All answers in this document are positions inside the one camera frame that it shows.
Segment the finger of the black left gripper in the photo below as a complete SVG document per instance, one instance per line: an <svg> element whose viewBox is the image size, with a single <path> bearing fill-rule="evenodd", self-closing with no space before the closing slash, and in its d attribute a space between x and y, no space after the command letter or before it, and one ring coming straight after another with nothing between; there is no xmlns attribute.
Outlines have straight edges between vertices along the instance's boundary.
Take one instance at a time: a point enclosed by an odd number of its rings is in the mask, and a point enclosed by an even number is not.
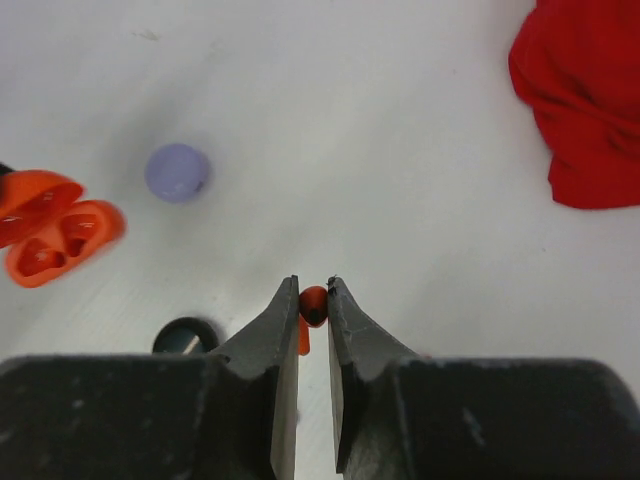
<svg viewBox="0 0 640 480"><path fill-rule="evenodd" d="M0 163L0 205L4 206L7 199L6 177L14 172L14 169L4 163Z"/></svg>

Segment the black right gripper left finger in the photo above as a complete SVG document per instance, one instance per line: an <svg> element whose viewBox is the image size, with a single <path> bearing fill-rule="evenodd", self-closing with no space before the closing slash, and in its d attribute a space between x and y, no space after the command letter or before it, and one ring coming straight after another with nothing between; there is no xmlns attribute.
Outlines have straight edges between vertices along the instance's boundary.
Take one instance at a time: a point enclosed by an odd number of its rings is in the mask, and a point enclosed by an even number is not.
<svg viewBox="0 0 640 480"><path fill-rule="evenodd" d="M5 479L290 479L296 277L206 354L22 356L1 365Z"/></svg>

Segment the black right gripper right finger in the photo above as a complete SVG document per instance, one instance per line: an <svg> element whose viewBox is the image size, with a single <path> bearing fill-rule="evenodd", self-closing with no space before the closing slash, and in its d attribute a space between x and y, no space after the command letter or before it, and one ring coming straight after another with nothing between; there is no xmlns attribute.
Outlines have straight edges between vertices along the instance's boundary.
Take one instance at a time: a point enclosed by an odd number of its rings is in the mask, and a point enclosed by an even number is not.
<svg viewBox="0 0 640 480"><path fill-rule="evenodd" d="M587 359L417 354L328 282L336 469L346 479L635 479L639 408Z"/></svg>

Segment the orange earbud charging case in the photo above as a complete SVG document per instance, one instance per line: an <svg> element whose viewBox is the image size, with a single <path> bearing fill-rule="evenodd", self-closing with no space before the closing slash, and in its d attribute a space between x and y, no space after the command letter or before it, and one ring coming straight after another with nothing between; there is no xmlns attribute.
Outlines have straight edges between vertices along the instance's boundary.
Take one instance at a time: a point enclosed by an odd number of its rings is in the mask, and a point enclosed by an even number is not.
<svg viewBox="0 0 640 480"><path fill-rule="evenodd" d="M117 241L126 230L120 210L103 200L84 200L84 187L46 170L6 177L1 206L5 268L21 287L37 288L70 272Z"/></svg>

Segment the black earbud charging case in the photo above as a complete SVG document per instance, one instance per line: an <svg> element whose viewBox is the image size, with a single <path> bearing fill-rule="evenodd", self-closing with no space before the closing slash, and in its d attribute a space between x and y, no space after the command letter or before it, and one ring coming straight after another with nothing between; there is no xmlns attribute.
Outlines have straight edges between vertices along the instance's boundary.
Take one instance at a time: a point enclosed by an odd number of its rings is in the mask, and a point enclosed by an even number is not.
<svg viewBox="0 0 640 480"><path fill-rule="evenodd" d="M220 345L212 324L197 317L180 317L168 322L156 335L151 351L195 355L206 354Z"/></svg>

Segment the orange earbud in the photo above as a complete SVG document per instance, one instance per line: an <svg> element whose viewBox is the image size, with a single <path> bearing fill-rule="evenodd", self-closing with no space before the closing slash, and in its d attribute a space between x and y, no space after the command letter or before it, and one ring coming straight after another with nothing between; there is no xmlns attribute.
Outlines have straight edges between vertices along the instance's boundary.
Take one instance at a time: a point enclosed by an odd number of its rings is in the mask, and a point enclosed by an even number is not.
<svg viewBox="0 0 640 480"><path fill-rule="evenodd" d="M306 356L310 352L309 330L321 327L328 318L327 289L311 286L299 295L299 340L298 354Z"/></svg>

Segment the lilac earbud charging case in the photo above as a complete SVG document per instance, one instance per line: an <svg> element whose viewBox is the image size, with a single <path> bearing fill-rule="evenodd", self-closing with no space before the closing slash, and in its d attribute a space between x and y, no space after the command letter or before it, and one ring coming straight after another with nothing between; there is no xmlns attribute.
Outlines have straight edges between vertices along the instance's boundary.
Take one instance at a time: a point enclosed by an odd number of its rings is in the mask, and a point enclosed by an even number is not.
<svg viewBox="0 0 640 480"><path fill-rule="evenodd" d="M149 191L160 200L182 204L200 194L210 172L210 162L203 152L184 143L172 143L150 155L144 180Z"/></svg>

